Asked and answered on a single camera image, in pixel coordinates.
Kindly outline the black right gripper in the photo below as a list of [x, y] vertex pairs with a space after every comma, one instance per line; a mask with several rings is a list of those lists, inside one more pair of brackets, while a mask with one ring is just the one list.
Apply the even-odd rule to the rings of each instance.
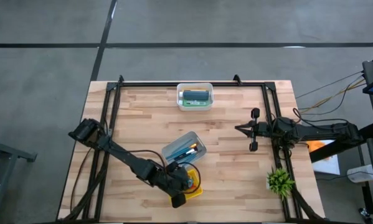
[[241, 133], [246, 135], [246, 137], [251, 138], [249, 150], [252, 152], [255, 152], [258, 150], [257, 136], [258, 137], [260, 136], [269, 137], [270, 136], [269, 124], [267, 122], [258, 122], [259, 117], [260, 117], [260, 109], [254, 108], [251, 111], [251, 118], [252, 118], [251, 121], [249, 121], [246, 124], [235, 126], [235, 129], [237, 129], [237, 131], [240, 131]]

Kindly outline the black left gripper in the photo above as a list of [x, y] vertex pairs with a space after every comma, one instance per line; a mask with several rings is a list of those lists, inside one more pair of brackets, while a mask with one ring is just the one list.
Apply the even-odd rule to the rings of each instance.
[[177, 162], [170, 163], [158, 170], [156, 186], [170, 196], [173, 208], [179, 208], [186, 203], [186, 191], [190, 188], [187, 170]]

